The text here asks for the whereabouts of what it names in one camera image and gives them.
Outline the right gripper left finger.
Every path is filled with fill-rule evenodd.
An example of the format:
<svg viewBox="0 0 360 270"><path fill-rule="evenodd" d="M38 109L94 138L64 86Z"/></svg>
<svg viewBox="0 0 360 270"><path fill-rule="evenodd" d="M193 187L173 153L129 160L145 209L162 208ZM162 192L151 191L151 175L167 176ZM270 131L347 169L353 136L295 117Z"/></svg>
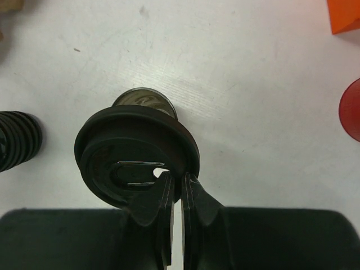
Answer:
<svg viewBox="0 0 360 270"><path fill-rule="evenodd" d="M126 253L129 266L172 263L175 180L161 173L153 187L129 206Z"/></svg>

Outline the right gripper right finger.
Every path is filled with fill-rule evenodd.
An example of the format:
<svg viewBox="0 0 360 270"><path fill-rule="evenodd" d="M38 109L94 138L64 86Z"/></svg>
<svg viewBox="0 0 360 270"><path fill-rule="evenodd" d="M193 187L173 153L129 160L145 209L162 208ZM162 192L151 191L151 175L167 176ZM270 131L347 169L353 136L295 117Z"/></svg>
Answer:
<svg viewBox="0 0 360 270"><path fill-rule="evenodd" d="M218 214L223 205L208 194L194 174L181 186L183 268L214 269L221 261L222 229Z"/></svg>

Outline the black cup lid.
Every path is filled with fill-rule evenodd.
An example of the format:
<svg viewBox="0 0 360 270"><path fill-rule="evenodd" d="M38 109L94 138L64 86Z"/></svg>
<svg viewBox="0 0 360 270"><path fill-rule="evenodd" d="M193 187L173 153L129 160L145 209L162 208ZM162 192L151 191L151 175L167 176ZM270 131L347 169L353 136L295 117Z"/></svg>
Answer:
<svg viewBox="0 0 360 270"><path fill-rule="evenodd" d="M139 105L108 107L92 115L76 137L74 154L86 186L117 208L155 185L156 168L170 172L176 200L182 177L200 172L199 149L185 126Z"/></svg>

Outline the dark coffee cup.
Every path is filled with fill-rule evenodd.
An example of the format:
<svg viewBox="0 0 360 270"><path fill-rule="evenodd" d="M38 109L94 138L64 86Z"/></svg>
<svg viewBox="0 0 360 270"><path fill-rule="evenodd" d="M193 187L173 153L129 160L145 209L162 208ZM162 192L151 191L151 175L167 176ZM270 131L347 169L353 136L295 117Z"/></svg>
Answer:
<svg viewBox="0 0 360 270"><path fill-rule="evenodd" d="M122 93L112 106L139 105L159 110L174 119L178 119L177 112L170 100L159 91L146 88L132 88Z"/></svg>

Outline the stack of black lids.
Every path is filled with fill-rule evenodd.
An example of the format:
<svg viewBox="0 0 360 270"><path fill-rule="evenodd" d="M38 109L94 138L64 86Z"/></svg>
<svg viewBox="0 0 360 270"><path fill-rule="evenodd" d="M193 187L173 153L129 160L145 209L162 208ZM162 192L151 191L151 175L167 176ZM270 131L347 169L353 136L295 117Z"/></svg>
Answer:
<svg viewBox="0 0 360 270"><path fill-rule="evenodd" d="M1 112L2 172L35 157L42 142L42 129L34 116L21 111Z"/></svg>

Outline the red cylindrical cup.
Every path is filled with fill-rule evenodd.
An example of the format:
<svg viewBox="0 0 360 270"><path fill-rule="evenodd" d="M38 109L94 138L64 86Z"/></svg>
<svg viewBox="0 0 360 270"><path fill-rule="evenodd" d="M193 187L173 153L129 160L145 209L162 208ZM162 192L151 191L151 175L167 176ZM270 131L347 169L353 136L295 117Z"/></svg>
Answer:
<svg viewBox="0 0 360 270"><path fill-rule="evenodd" d="M339 102L339 119L342 127L352 139L359 142L360 79L354 81L343 93Z"/></svg>

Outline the orange paper bag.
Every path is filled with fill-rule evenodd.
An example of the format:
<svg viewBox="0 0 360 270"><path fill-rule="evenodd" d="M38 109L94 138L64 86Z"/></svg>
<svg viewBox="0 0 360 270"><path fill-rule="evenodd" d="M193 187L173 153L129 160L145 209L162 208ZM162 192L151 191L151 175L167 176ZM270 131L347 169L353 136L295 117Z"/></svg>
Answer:
<svg viewBox="0 0 360 270"><path fill-rule="evenodd" d="M359 0L327 0L332 34L359 29Z"/></svg>

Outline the brown cardboard cup carrier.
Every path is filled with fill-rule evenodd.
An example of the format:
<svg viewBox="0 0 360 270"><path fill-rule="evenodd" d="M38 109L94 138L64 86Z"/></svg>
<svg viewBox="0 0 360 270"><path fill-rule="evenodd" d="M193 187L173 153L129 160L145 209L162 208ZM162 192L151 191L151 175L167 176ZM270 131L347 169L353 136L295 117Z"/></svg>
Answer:
<svg viewBox="0 0 360 270"><path fill-rule="evenodd" d="M10 17L20 12L24 8L24 0L1 0L1 62L7 55L7 42L10 40L8 32L8 20Z"/></svg>

